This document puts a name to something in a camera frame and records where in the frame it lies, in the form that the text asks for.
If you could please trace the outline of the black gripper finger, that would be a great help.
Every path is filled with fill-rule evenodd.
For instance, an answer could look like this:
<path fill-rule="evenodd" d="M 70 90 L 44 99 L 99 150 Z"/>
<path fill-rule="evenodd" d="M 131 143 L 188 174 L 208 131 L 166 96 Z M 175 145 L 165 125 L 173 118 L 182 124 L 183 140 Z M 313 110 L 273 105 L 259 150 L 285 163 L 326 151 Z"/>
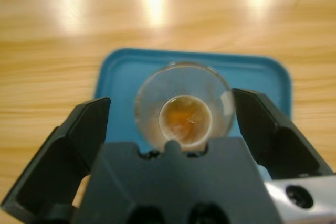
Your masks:
<path fill-rule="evenodd" d="M 272 179 L 333 175 L 300 130 L 265 94 L 233 89 L 236 116 L 254 160 Z"/>
<path fill-rule="evenodd" d="M 106 138 L 110 98 L 77 105 L 18 177 L 1 208 L 11 216 L 72 216 L 73 200 Z"/>

